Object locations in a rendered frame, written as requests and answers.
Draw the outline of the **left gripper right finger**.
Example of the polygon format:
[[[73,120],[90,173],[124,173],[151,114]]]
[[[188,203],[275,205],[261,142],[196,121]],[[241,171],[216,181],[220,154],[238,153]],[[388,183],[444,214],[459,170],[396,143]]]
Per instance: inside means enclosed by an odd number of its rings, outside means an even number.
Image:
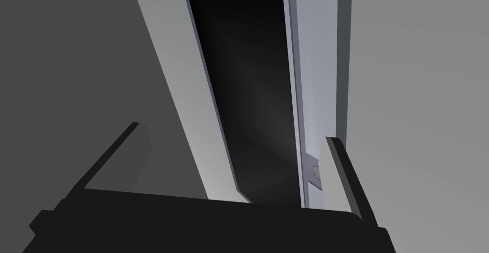
[[[325,209],[349,212],[366,225],[379,227],[346,148],[338,137],[325,137],[319,156],[319,172]]]

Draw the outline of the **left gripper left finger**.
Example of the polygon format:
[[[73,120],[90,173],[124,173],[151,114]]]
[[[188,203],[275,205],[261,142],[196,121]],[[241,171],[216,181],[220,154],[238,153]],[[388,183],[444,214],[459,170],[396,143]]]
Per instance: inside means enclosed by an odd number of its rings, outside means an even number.
[[[147,124],[130,123],[64,200],[107,201],[134,192],[151,151]]]

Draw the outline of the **pale blue-grey door leaf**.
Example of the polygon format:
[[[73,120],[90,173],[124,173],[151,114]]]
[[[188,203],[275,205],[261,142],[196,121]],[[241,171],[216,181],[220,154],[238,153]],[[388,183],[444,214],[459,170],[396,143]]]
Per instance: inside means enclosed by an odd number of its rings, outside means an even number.
[[[346,141],[352,0],[283,0],[303,208],[325,209],[319,156]]]

